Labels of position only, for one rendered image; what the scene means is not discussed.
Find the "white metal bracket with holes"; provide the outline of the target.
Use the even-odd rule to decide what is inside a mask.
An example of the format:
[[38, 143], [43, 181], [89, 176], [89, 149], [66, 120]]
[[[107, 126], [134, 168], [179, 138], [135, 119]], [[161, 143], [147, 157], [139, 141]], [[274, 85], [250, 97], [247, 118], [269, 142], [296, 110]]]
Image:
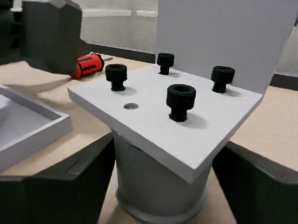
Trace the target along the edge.
[[[67, 87], [69, 99], [192, 184], [262, 103], [298, 17], [298, 0], [158, 0], [155, 64]], [[159, 53], [173, 54], [160, 75]], [[235, 69], [213, 92], [213, 67]], [[197, 91], [184, 122], [170, 119], [167, 88]], [[126, 110], [135, 108], [135, 110]]]

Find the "grey rectangular tray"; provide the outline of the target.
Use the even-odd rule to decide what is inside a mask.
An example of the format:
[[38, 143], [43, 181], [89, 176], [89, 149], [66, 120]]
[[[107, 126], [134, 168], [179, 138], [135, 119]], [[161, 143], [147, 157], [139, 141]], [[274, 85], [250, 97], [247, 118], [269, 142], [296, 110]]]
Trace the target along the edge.
[[0, 173], [71, 131], [69, 115], [0, 84]]

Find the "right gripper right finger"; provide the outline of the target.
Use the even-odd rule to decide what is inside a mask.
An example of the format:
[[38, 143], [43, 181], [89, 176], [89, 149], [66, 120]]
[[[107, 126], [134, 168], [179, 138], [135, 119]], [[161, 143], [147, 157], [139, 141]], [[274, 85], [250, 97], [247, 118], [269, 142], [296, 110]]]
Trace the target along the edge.
[[298, 171], [232, 141], [213, 171], [237, 224], [298, 224]]

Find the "black socket head screw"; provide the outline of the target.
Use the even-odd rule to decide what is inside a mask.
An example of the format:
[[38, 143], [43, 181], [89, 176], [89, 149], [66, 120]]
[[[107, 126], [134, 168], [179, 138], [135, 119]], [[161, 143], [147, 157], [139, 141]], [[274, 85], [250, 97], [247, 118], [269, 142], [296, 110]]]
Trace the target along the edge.
[[167, 88], [166, 105], [171, 108], [171, 120], [186, 120], [187, 110], [194, 108], [196, 93], [194, 87], [186, 84], [172, 84]]
[[157, 57], [157, 65], [160, 67], [160, 75], [168, 75], [169, 69], [174, 65], [174, 55], [169, 53], [159, 53]]
[[234, 78], [235, 69], [226, 66], [213, 67], [211, 81], [214, 82], [213, 92], [224, 93], [227, 84], [231, 84]]
[[109, 64], [105, 67], [106, 81], [111, 82], [112, 91], [123, 91], [127, 77], [127, 66], [124, 64]]

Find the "grey cylinder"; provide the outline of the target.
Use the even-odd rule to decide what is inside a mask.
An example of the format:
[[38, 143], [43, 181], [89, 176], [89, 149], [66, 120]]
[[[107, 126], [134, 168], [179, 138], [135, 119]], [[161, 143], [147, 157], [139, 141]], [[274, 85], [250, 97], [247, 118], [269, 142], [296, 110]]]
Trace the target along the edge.
[[190, 184], [110, 129], [116, 159], [114, 193], [130, 217], [142, 224], [186, 224], [201, 212], [214, 158]]

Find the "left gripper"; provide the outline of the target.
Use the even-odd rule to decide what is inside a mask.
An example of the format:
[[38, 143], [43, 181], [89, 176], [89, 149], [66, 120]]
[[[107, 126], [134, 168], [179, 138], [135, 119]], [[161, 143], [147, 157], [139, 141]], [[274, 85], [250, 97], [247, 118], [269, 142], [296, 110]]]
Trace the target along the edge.
[[91, 51], [80, 38], [81, 19], [72, 0], [21, 0], [20, 11], [0, 5], [0, 58], [19, 54], [31, 68], [72, 75]]

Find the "red screwdriver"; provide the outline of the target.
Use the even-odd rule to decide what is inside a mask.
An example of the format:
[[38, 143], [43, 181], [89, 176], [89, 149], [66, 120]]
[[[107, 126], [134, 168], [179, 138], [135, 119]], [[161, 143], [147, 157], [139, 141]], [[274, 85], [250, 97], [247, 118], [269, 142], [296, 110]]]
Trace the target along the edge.
[[113, 60], [113, 57], [102, 59], [100, 54], [91, 53], [90, 56], [84, 56], [77, 59], [76, 71], [69, 75], [73, 79], [91, 74], [95, 71], [102, 72], [106, 61]]

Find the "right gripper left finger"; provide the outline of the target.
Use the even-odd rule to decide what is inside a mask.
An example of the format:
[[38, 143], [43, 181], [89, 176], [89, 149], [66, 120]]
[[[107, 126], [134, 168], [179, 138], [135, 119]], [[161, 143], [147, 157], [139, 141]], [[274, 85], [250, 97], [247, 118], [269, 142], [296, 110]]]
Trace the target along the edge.
[[34, 176], [0, 175], [0, 224], [98, 224], [115, 160], [109, 132]]

